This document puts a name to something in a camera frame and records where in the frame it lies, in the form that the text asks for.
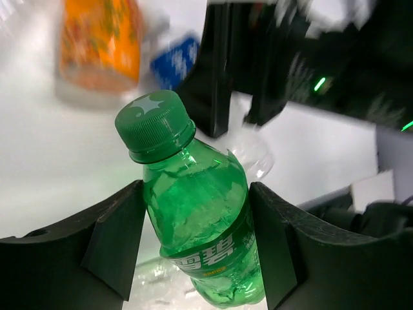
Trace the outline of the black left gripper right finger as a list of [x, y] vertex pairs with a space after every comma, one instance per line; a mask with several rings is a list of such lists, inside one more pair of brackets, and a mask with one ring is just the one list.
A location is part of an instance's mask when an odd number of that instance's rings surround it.
[[412, 308], [412, 228], [374, 238], [327, 223], [262, 183], [249, 196], [269, 309]]

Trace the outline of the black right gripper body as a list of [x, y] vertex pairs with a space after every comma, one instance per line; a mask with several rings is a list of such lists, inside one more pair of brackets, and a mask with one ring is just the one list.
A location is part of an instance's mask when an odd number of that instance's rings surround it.
[[342, 21], [278, 1], [258, 41], [262, 78], [245, 116], [262, 126], [289, 102], [412, 130], [412, 2], [345, 1]]

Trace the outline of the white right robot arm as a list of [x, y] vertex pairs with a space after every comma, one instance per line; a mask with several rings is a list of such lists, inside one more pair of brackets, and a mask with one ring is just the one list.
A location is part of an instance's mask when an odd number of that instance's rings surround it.
[[412, 195], [412, 2], [209, 1], [196, 63], [178, 94], [211, 138], [228, 132], [230, 97], [259, 127], [289, 101], [377, 126], [378, 160]]

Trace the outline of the green soda bottle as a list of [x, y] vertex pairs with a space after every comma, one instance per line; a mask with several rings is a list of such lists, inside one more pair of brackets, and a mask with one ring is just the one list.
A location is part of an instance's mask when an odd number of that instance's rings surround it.
[[131, 101], [115, 127], [132, 161], [143, 166], [143, 198], [161, 257], [215, 307], [262, 301], [248, 182], [237, 158], [196, 138], [171, 90]]

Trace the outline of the small blue label water bottle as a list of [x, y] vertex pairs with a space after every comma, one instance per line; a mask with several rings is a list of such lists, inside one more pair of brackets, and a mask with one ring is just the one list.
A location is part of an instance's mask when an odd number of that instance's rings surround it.
[[146, 60], [161, 89], [179, 94], [196, 124], [197, 136], [221, 152], [231, 151], [249, 181], [266, 176], [274, 166], [268, 144], [247, 123], [248, 97], [212, 84], [213, 51], [187, 27], [172, 26], [161, 13], [146, 22]]

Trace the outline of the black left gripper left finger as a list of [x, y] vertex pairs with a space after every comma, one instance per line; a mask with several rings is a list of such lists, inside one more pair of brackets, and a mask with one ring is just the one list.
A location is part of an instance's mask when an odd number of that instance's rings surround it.
[[121, 309], [143, 222], [143, 183], [26, 236], [1, 240], [2, 309]]

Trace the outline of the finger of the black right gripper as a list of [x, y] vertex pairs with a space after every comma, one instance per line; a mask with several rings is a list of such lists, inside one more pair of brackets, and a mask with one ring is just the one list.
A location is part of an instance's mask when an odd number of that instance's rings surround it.
[[252, 9], [251, 3], [207, 5], [196, 62], [179, 86], [188, 115], [210, 138], [228, 130], [231, 94], [252, 91], [247, 78], [256, 46]]

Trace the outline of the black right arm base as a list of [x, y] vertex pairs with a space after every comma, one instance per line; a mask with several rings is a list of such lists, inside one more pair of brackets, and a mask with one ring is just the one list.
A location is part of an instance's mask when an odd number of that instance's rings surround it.
[[412, 197], [396, 199], [392, 170], [314, 198], [299, 208], [336, 227], [374, 238], [412, 228]]

